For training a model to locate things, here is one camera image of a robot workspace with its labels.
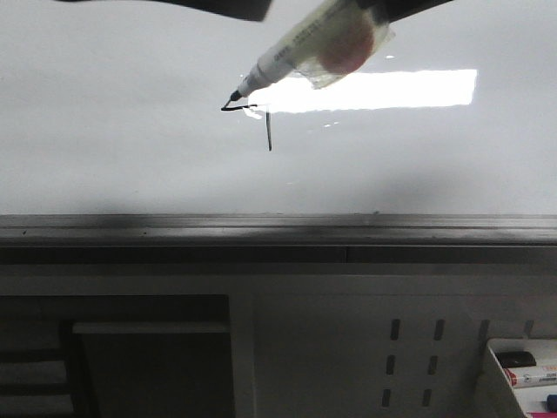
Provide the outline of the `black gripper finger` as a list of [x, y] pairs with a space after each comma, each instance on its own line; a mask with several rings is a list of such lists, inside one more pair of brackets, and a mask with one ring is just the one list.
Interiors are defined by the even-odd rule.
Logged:
[[262, 22], [272, 0], [153, 0], [239, 20]]
[[371, 9], [375, 21], [392, 23], [449, 2], [450, 0], [358, 0], [357, 5], [361, 9]]

